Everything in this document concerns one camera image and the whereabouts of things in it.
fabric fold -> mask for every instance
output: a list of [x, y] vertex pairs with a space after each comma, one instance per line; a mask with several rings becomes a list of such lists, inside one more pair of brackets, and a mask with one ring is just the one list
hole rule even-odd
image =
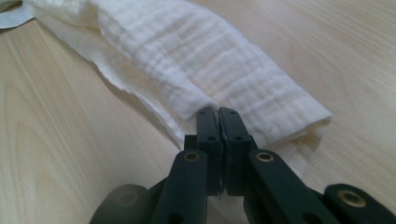
[[331, 113], [205, 8], [183, 0], [26, 3], [114, 86], [135, 94], [180, 148], [198, 109], [226, 106], [259, 147], [277, 150], [302, 175], [326, 132]]

textured fabric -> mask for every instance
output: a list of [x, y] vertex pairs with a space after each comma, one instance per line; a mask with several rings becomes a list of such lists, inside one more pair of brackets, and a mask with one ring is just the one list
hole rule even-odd
[[[27, 1], [59, 38], [135, 94], [182, 146], [205, 106], [237, 110], [259, 147], [301, 175], [331, 113], [260, 48], [182, 0]], [[144, 75], [132, 73], [134, 66]]]

white cloth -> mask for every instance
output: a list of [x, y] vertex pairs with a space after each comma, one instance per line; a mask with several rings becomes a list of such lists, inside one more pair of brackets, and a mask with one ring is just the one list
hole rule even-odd
[[[195, 133], [198, 109], [226, 106], [241, 114], [259, 147], [276, 150], [302, 175], [330, 122], [331, 113], [260, 48], [192, 3], [26, 0], [24, 7], [114, 86], [135, 94], [180, 148]], [[136, 65], [144, 75], [131, 72]], [[227, 200], [213, 204], [233, 205]], [[225, 211], [232, 223], [246, 223], [240, 210]]]
[[[7, 10], [9, 7], [17, 5], [19, 1], [4, 1], [0, 0], [0, 12]], [[20, 26], [33, 16], [26, 7], [18, 7], [12, 11], [0, 13], [0, 29], [8, 29]]]

